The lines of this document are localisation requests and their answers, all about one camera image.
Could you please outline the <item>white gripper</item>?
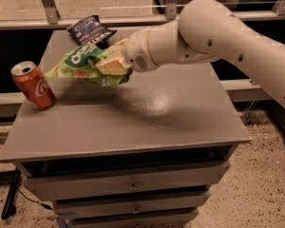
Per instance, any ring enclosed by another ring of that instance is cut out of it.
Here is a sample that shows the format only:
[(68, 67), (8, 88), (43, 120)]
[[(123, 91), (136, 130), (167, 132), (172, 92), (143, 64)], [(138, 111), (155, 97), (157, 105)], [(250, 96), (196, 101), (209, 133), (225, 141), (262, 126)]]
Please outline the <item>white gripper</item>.
[(132, 67), (138, 72), (155, 70), (158, 65), (152, 59), (148, 49), (148, 33), (150, 29), (138, 30), (127, 39), (115, 43), (108, 47), (106, 51), (111, 54), (121, 54), (109, 56), (95, 64), (95, 67), (104, 75), (125, 75)]

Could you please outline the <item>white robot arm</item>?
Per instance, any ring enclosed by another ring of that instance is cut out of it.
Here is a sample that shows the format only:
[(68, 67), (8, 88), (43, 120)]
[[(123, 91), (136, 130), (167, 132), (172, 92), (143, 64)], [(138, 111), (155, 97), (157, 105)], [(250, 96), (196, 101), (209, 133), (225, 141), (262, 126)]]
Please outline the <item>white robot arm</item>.
[(285, 45), (257, 33), (216, 0), (193, 0), (172, 22), (144, 28), (106, 50), (104, 75), (155, 70), (166, 64), (223, 59), (285, 108)]

